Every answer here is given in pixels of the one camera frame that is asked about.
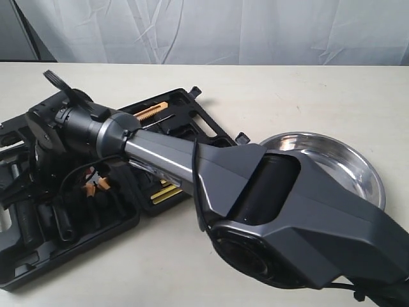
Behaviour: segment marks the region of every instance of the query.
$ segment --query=wrinkled white cloth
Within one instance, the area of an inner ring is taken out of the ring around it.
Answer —
[[[409,1],[17,0],[61,62],[400,65]]]

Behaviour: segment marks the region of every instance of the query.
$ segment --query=black roller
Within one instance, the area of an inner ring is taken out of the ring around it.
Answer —
[[[228,219],[247,225],[272,221],[284,205],[299,172],[296,159],[282,155],[264,157]]]

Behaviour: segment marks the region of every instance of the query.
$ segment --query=white table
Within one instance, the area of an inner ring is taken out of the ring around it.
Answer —
[[[95,102],[121,107],[175,88],[198,101],[231,136],[253,142],[303,130],[348,143],[378,170],[387,213],[409,230],[408,67],[235,67],[0,64],[0,120],[56,92],[52,69]],[[374,306],[344,290],[285,291],[234,271],[199,231],[186,201],[77,257],[0,306]]]

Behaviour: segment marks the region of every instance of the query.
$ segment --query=black tool case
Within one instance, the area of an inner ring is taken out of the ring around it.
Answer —
[[[200,143],[219,147],[246,143],[243,134],[233,141],[210,118],[195,101],[200,93],[196,87],[190,93],[177,89],[121,110],[136,114],[160,102],[167,102],[167,108],[148,118],[143,125],[167,119],[153,124],[148,130],[188,140],[197,138]],[[195,121],[198,118],[210,126],[214,137],[200,128]],[[29,184],[29,148],[34,139],[24,115],[0,126],[1,146],[19,141],[23,144],[0,153],[0,194],[10,185],[23,190]],[[12,291],[137,226],[141,213],[155,216],[188,198],[184,192],[160,178],[128,165],[110,167],[106,177],[110,188],[96,189],[92,199],[87,197],[84,186],[78,184],[52,200],[34,202],[27,197],[9,207],[11,226],[0,232],[0,288]],[[62,241],[59,236],[55,214],[61,210],[58,205],[61,198],[66,210],[60,212],[60,216],[69,217],[69,223],[75,229],[75,240]],[[4,227],[6,221],[3,219],[0,224]]]

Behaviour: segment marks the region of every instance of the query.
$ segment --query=stainless steel bowl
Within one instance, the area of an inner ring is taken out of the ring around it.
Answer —
[[[344,188],[385,210],[385,189],[373,166],[350,146],[321,134],[288,132],[260,143],[268,149],[308,155]]]

